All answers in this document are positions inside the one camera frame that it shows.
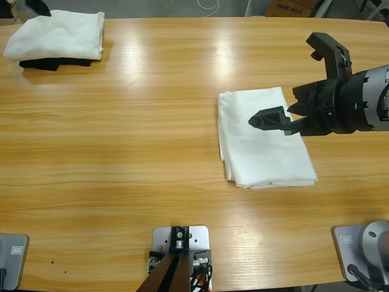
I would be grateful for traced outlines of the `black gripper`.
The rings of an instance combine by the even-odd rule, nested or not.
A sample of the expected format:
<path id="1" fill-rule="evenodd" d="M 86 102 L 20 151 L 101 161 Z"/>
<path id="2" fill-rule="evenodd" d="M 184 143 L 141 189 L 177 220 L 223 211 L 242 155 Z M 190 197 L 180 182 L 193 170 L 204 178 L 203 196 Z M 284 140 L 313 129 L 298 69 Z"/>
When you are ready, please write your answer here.
<path id="1" fill-rule="evenodd" d="M 26 5 L 37 15 L 51 16 L 51 12 L 43 0 L 26 0 Z"/>
<path id="2" fill-rule="evenodd" d="M 284 108 L 277 106 L 259 110 L 248 123 L 263 131 L 282 130 L 302 136 L 369 131 L 362 97 L 367 78 L 366 73 L 358 72 L 347 80 L 327 79 L 294 87 L 296 102 L 287 111 L 301 119 L 291 122 Z"/>

